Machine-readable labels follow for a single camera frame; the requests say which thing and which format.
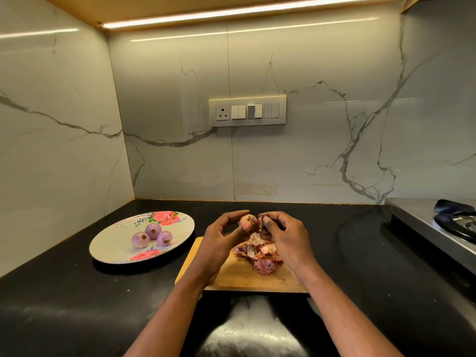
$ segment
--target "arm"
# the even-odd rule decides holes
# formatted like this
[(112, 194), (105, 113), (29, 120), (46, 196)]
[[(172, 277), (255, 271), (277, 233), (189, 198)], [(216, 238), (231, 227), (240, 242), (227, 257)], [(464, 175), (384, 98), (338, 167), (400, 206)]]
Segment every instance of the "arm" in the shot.
[(263, 215), (277, 252), (317, 304), (339, 354), (342, 357), (403, 357), (319, 266), (302, 222), (283, 212)]
[(197, 255), (124, 357), (176, 357), (180, 354), (195, 306), (203, 289), (213, 282), (230, 250), (248, 238), (245, 223), (227, 236), (223, 227), (234, 224), (248, 210), (225, 213), (205, 231)]

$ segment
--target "power socket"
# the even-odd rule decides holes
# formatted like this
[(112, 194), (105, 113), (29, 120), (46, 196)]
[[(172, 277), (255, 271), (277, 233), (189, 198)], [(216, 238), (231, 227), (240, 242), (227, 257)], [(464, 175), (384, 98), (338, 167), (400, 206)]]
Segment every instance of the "power socket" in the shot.
[(230, 120), (230, 107), (215, 107), (217, 121)]

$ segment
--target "hand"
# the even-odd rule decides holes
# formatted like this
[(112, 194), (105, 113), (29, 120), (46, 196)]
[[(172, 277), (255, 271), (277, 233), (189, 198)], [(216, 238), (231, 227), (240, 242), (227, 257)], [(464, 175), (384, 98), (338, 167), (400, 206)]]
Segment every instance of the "hand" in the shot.
[(215, 280), (221, 266), (227, 260), (230, 250), (249, 238), (251, 223), (236, 228), (230, 234), (223, 236), (223, 228), (228, 224), (237, 223), (249, 210), (237, 210), (223, 214), (213, 224), (209, 225), (203, 236), (199, 250), (185, 275), (192, 273), (204, 283), (204, 287)]
[(283, 212), (261, 213), (260, 216), (263, 216), (263, 222), (276, 245), (277, 253), (295, 274), (317, 264), (309, 234), (300, 220)]

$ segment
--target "switch board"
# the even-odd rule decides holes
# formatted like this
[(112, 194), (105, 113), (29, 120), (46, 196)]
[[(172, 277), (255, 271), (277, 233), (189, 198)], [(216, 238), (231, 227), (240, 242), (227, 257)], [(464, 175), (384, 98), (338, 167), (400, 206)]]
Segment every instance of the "switch board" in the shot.
[[(286, 95), (212, 99), (208, 105), (212, 127), (286, 124)], [(217, 117), (217, 107), (229, 107), (231, 117)]]

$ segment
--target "under-cabinet light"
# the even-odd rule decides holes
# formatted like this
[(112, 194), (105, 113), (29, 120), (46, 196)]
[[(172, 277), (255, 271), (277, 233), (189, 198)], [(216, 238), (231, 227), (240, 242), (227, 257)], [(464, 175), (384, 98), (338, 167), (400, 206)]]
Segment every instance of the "under-cabinet light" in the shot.
[(79, 31), (79, 29), (57, 29), (57, 30), (45, 30), (45, 31), (17, 32), (12, 34), (0, 34), (0, 39), (23, 37), (23, 36), (51, 35), (51, 34), (59, 34), (62, 32), (74, 32), (74, 31)]
[(283, 2), (283, 3), (271, 4), (271, 5), (231, 8), (228, 10), (194, 12), (190, 14), (182, 14), (182, 15), (175, 15), (175, 16), (149, 17), (149, 18), (142, 18), (142, 19), (129, 20), (129, 21), (107, 22), (107, 23), (103, 23), (99, 25), (105, 29), (119, 29), (119, 28), (131, 27), (131, 26), (143, 26), (143, 25), (152, 25), (152, 24), (162, 24), (166, 22), (177, 22), (177, 21), (186, 21), (186, 20), (199, 20), (199, 19), (213, 18), (213, 17), (255, 14), (259, 12), (290, 10), (290, 9), (296, 9), (296, 8), (316, 7), (316, 6), (325, 6), (325, 5), (336, 5), (336, 4), (345, 4), (349, 2), (359, 2), (359, 1), (368, 1), (368, 0), (303, 0), (303, 1)]
[(320, 26), (320, 25), (330, 25), (330, 24), (342, 24), (342, 23), (345, 23), (345, 22), (371, 21), (371, 20), (377, 20), (377, 19), (378, 19), (378, 17), (369, 17), (369, 18), (358, 18), (358, 19), (353, 19), (353, 20), (339, 20), (339, 21), (316, 22), (316, 23), (313, 23), (313, 24), (298, 24), (298, 25), (275, 26), (275, 27), (271, 27), (271, 28), (244, 29), (244, 30), (233, 30), (233, 31), (207, 32), (207, 33), (203, 33), (203, 34), (189, 34), (189, 35), (150, 37), (150, 38), (134, 39), (134, 40), (130, 40), (130, 41), (131, 41), (131, 42), (140, 42), (140, 41), (168, 40), (168, 39), (171, 39), (171, 38), (183, 38), (183, 37), (194, 37), (194, 36), (239, 34), (239, 33), (241, 33), (241, 32), (267, 31), (267, 30), (293, 29), (293, 28), (306, 28), (306, 27), (309, 27), (309, 26)]

